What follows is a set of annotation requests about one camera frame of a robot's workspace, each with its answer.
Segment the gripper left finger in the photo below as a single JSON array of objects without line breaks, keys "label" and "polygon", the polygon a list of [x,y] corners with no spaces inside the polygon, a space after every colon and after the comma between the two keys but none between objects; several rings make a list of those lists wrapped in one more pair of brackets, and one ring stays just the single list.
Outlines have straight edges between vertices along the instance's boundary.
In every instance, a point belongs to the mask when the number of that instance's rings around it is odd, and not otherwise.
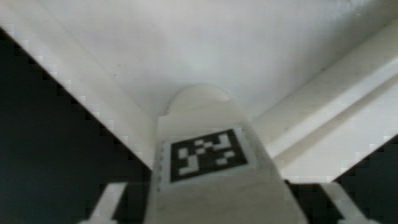
[{"label": "gripper left finger", "polygon": [[144,224],[147,190],[147,183],[108,183],[89,217],[76,224]]}]

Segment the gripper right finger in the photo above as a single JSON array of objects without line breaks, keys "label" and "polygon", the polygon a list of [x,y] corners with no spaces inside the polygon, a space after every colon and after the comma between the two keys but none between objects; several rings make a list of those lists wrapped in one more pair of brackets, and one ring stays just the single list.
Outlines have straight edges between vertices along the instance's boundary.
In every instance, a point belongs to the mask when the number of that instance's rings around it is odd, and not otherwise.
[{"label": "gripper right finger", "polygon": [[336,182],[286,182],[309,224],[380,224],[359,209]]}]

